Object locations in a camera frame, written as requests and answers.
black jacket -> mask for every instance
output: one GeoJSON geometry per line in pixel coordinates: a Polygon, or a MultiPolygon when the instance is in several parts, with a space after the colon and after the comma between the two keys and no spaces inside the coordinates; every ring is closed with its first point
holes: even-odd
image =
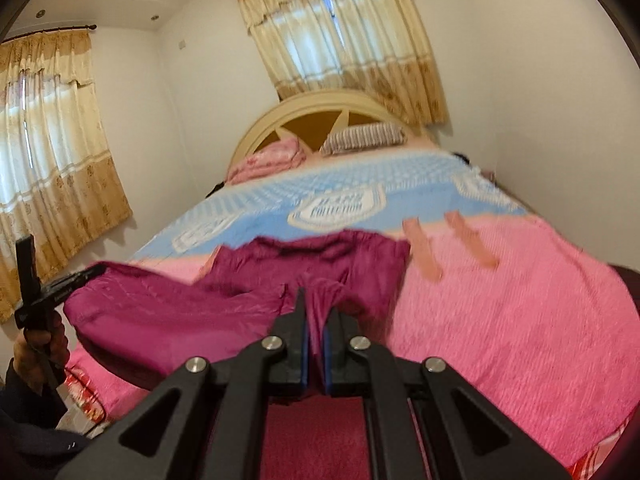
{"type": "Polygon", "coordinates": [[[9,363],[6,386],[0,390],[0,464],[6,480],[49,480],[83,450],[89,440],[56,430],[66,407],[44,386],[36,394],[9,363]]]}

gold curtain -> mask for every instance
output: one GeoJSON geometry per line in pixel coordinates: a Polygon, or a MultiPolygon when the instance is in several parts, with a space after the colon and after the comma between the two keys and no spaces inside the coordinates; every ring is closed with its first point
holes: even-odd
{"type": "Polygon", "coordinates": [[[413,0],[238,0],[281,98],[318,88],[371,95],[412,125],[447,121],[413,0]]]}
{"type": "Polygon", "coordinates": [[[87,31],[0,45],[0,321],[20,298],[15,241],[43,279],[132,215],[102,129],[87,31]]]}

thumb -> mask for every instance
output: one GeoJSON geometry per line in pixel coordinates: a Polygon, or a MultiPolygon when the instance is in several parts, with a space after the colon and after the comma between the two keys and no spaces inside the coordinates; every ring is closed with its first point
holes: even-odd
{"type": "Polygon", "coordinates": [[[51,334],[46,330],[25,330],[24,338],[33,346],[44,346],[51,341],[51,334]]]}

triangular cutout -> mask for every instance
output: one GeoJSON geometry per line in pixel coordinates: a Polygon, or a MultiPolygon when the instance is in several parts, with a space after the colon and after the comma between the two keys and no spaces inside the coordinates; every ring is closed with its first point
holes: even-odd
{"type": "Polygon", "coordinates": [[[144,456],[154,456],[179,400],[180,391],[170,390],[120,436],[120,444],[144,456]]]}
{"type": "Polygon", "coordinates": [[[484,456],[509,443],[509,435],[462,390],[454,390],[452,396],[476,455],[484,456]]]}

blue blanket section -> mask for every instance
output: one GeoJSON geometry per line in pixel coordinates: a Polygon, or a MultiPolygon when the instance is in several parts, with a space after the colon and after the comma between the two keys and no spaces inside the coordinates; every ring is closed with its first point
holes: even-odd
{"type": "Polygon", "coordinates": [[[344,228],[399,230],[402,220],[525,214],[457,157],[402,150],[293,171],[220,190],[140,249],[134,259],[209,254],[257,236],[295,240],[344,228]]]}

